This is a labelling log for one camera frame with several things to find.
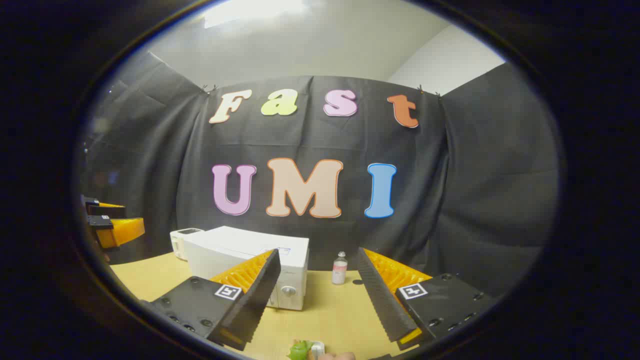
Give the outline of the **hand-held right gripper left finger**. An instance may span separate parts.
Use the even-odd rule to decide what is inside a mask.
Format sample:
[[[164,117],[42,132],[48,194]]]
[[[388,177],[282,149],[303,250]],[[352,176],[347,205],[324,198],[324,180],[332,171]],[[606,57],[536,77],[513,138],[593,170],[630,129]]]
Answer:
[[[270,249],[210,279],[190,276],[142,303],[176,328],[242,351],[253,339],[280,274],[279,251]]]

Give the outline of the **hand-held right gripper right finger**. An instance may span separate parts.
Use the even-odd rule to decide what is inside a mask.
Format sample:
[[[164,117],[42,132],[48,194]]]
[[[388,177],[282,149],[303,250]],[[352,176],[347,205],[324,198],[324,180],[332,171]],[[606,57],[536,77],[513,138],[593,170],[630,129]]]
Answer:
[[[496,304],[452,273],[427,275],[363,247],[358,273],[384,332],[400,350],[461,330]]]

